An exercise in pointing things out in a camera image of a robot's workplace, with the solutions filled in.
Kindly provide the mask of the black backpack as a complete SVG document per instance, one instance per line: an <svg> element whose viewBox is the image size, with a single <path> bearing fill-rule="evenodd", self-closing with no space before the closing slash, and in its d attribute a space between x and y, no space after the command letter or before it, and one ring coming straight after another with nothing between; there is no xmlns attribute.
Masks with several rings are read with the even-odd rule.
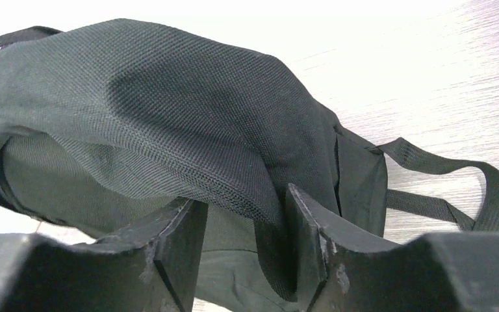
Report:
<svg viewBox="0 0 499 312"><path fill-rule="evenodd" d="M499 170L373 145L270 55L131 19L0 36L1 207L97 241L204 203L195 297L301 311L291 184L396 244L499 233Z"/></svg>

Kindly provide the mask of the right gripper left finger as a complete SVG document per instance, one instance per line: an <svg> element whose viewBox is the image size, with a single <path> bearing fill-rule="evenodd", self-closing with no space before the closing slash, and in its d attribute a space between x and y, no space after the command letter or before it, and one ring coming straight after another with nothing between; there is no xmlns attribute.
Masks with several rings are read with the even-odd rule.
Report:
<svg viewBox="0 0 499 312"><path fill-rule="evenodd" d="M0 234L0 311L191 311L207 211L177 198L91 244Z"/></svg>

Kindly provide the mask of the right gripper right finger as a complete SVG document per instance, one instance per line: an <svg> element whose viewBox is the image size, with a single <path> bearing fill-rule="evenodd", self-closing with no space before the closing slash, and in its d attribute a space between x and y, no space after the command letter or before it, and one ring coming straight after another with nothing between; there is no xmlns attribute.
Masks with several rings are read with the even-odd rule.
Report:
<svg viewBox="0 0 499 312"><path fill-rule="evenodd" d="M301 311L499 311L499 233L373 235L296 185L286 197Z"/></svg>

